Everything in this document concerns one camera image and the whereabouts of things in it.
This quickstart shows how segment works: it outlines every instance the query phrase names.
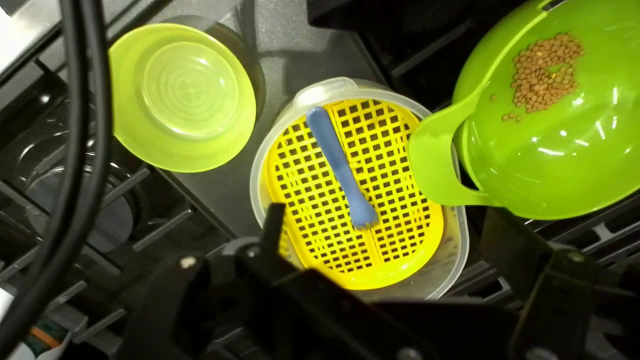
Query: cup handle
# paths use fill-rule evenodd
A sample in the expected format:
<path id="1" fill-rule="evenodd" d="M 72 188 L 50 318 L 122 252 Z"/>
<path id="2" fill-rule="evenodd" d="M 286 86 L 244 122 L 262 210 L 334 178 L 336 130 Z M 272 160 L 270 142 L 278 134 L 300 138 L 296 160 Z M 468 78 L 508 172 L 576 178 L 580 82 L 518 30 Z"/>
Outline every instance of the cup handle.
<path id="1" fill-rule="evenodd" d="M 460 124 L 476 110 L 478 96 L 468 96 L 454 106 L 422 120 L 408 144 L 410 168 L 422 194 L 438 204 L 498 206 L 488 192 L 466 188 L 458 178 L 452 152 Z"/>

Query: perforated basket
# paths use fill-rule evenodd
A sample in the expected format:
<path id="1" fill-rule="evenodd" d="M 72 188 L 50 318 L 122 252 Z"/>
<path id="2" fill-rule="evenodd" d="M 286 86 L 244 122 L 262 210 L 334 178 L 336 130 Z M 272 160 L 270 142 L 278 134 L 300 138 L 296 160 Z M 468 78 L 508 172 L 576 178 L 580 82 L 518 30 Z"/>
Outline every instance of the perforated basket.
<path id="1" fill-rule="evenodd" d="M 428 260 L 438 260 L 446 218 L 438 204 L 418 192 L 408 172 L 406 142 L 420 124 L 418 118 L 428 112 L 398 94 L 350 88 L 344 82 L 328 82 L 340 84 L 338 100 L 336 86 L 320 86 L 322 92 L 312 86 L 284 112 L 288 116 L 278 120 L 256 156 L 252 204 L 258 220 L 270 202 L 288 204 L 282 254 L 294 264 L 318 268 L 344 288 L 372 290 L 400 284 L 428 268 Z M 352 228 L 340 184 L 304 122 L 306 104 L 328 108 L 352 172 L 378 210 L 376 226 Z M 444 238 L 454 248 L 444 252 L 456 254 L 448 260 L 448 276 L 454 268 L 460 274 L 466 238 L 464 244 L 450 244 L 446 234 Z"/>

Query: black cable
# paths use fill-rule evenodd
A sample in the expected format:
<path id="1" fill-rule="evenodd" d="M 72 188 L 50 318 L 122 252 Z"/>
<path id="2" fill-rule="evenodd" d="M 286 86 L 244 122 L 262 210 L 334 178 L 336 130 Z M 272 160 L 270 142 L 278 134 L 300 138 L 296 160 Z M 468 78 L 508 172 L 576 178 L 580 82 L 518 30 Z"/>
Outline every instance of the black cable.
<path id="1" fill-rule="evenodd" d="M 30 288 L 36 278 L 42 274 L 44 266 L 52 260 L 64 232 L 70 228 L 78 196 L 82 190 L 84 146 L 88 142 L 88 64 L 84 56 L 86 40 L 82 32 L 82 16 L 78 4 L 60 2 L 62 8 L 62 26 L 64 26 L 64 48 L 68 58 L 68 96 L 70 96 L 70 118 L 68 118 L 68 140 L 66 140 L 66 158 L 64 158 L 64 180 L 52 210 L 50 222 L 46 226 L 44 240 L 38 248 L 38 254 L 30 266 L 30 276 L 26 278 L 26 288 Z"/>
<path id="2" fill-rule="evenodd" d="M 64 6 L 78 4 L 74 0 L 62 0 Z M 94 142 L 94 172 L 88 180 L 88 188 L 82 194 L 76 210 L 76 218 L 68 230 L 68 236 L 60 244 L 58 252 L 50 260 L 46 272 L 38 282 L 18 292 L 14 318 L 6 318 L 0 324 L 0 356 L 6 358 L 28 328 L 38 320 L 50 300 L 52 286 L 64 278 L 74 258 L 84 246 L 84 240 L 98 216 L 102 192 L 108 176 L 110 134 L 112 134 L 112 96 L 110 96 L 110 68 L 106 54 L 106 38 L 102 32 L 104 16 L 102 8 L 94 0 L 80 0 L 86 44 L 90 52 L 92 72 L 96 76 L 96 142 Z"/>

